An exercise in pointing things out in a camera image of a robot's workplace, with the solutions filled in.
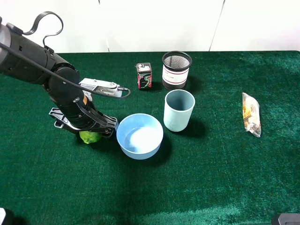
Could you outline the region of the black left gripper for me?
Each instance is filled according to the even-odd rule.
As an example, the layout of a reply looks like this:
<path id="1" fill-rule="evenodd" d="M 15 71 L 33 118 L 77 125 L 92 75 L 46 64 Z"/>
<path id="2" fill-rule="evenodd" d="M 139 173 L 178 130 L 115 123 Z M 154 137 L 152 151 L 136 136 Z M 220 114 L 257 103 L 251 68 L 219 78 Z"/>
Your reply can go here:
<path id="1" fill-rule="evenodd" d="M 50 99 L 57 106 L 49 112 L 55 119 L 56 128 L 73 134 L 80 131 L 97 132 L 105 138 L 110 138 L 118 129 L 117 118 L 101 113 L 83 93 L 50 95 Z"/>

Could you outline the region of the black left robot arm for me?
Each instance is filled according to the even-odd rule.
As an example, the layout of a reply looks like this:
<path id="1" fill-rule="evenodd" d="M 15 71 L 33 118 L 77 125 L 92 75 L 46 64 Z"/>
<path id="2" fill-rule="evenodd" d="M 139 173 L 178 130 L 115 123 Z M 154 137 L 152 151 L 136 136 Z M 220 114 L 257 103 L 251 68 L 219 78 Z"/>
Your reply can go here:
<path id="1" fill-rule="evenodd" d="M 45 46 L 32 42 L 11 24 L 0 26 L 0 72 L 6 76 L 43 86 L 56 107 L 49 115 L 57 128 L 72 133 L 90 131 L 111 137 L 118 128 L 115 117 L 104 115 L 79 85 L 74 66 Z"/>

